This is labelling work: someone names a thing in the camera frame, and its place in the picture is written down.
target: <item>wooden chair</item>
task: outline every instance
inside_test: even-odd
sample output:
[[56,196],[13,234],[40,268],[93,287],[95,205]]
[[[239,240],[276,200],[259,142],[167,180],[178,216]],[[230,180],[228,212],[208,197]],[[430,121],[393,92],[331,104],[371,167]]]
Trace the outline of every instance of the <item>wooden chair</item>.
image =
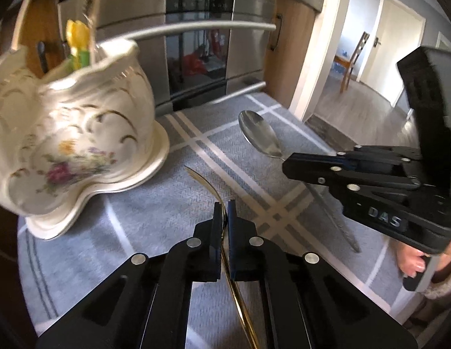
[[361,36],[361,39],[358,42],[358,45],[355,48],[355,52],[353,53],[350,60],[347,58],[336,55],[334,57],[334,62],[340,64],[345,68],[345,74],[343,75],[342,85],[340,86],[340,93],[343,93],[344,90],[348,89],[348,83],[350,82],[350,78],[352,77],[353,67],[356,64],[356,61],[359,58],[361,51],[364,48],[364,45],[369,39],[369,34],[365,31]]

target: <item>spoon handle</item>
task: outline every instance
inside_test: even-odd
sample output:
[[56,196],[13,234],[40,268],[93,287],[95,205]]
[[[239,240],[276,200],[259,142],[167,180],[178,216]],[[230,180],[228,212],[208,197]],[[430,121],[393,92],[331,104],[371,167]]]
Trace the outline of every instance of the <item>spoon handle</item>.
[[314,188],[313,185],[307,184],[306,182],[303,182],[303,184],[306,186],[306,188],[312,194],[316,203],[322,207],[322,209],[324,210],[325,214],[329,217],[332,224],[339,229],[343,238],[350,245],[350,247],[352,247],[352,249],[355,251],[355,253],[360,253],[361,249],[355,238],[355,235],[350,230],[350,228],[348,228],[346,223],[337,216],[338,214],[326,203],[324,198],[322,198],[322,196],[318,193],[318,191]]

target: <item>door frame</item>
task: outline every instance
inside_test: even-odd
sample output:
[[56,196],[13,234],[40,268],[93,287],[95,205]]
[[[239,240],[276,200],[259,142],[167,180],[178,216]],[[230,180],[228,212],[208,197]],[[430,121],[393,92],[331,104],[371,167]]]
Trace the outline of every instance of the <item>door frame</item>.
[[447,47],[451,47],[451,42],[445,35],[442,34],[441,31],[439,31],[439,35],[437,36],[437,43],[435,44],[435,48],[439,48],[440,42],[445,43]]
[[[363,62],[361,63],[361,67],[359,69],[358,72],[358,77],[356,78],[357,82],[360,82],[361,80],[361,76],[363,75],[364,69],[367,65],[367,62],[369,60],[369,57],[371,55],[371,52],[373,50],[373,45],[374,45],[374,40],[376,39],[376,34],[377,34],[377,30],[379,28],[379,23],[380,23],[380,16],[382,14],[382,9],[384,7],[384,1],[385,0],[380,0],[379,2],[379,8],[377,9],[377,16],[376,16],[376,21],[374,22],[374,26],[373,26],[373,34],[370,35],[367,43],[366,43],[366,47],[367,47],[367,52],[366,55],[364,56]],[[420,15],[417,11],[415,11],[414,9],[410,8],[408,5],[405,5],[404,3],[402,3],[400,0],[391,0],[393,3],[395,3],[396,5],[399,5],[402,9],[406,10],[408,13],[412,14],[413,16],[415,16],[419,21],[422,22],[422,27],[421,27],[421,33],[419,35],[419,41],[418,41],[418,47],[421,45],[422,40],[423,40],[423,36],[424,36],[424,27],[426,25],[426,19]],[[401,94],[403,93],[403,89],[404,88],[400,88],[400,90],[398,91],[398,95],[396,97],[396,99],[392,100],[392,102],[390,102],[390,105],[392,107],[396,106],[398,100],[401,97]]]

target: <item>chair backrest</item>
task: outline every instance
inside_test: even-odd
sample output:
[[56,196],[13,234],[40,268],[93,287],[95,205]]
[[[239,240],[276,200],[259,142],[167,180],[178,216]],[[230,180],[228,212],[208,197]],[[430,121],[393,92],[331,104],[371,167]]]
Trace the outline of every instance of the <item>chair backrest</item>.
[[366,44],[366,42],[369,39],[369,34],[365,31],[363,32],[363,35],[361,36],[361,39],[358,42],[358,45],[355,48],[355,52],[352,55],[352,58],[350,59],[350,65],[353,67],[356,63],[356,61],[359,58],[359,55],[361,53],[361,51],[364,48],[364,45]]

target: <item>gray tablecloth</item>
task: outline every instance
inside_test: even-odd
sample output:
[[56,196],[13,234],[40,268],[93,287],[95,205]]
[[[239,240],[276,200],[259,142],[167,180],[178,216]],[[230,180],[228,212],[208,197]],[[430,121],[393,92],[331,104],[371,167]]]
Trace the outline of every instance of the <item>gray tablecloth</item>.
[[[123,193],[91,198],[74,226],[62,237],[41,241],[19,222],[19,270],[32,322],[43,332],[129,256],[155,256],[190,237],[196,223],[210,219],[213,197],[191,179],[183,165],[204,175],[222,197],[237,200],[238,214],[257,225],[259,235],[284,250],[316,251],[387,312],[398,303],[402,278],[389,240],[347,220],[362,253],[355,254],[324,216],[302,183],[287,179],[278,159],[269,159],[246,142],[237,116],[259,112],[293,151],[333,154],[304,124],[266,94],[235,97],[180,111],[158,121],[171,150],[162,169],[148,182]],[[319,189],[341,210],[340,203]],[[262,308],[257,285],[242,284],[261,340]],[[186,348],[247,348],[225,277],[194,284]]]

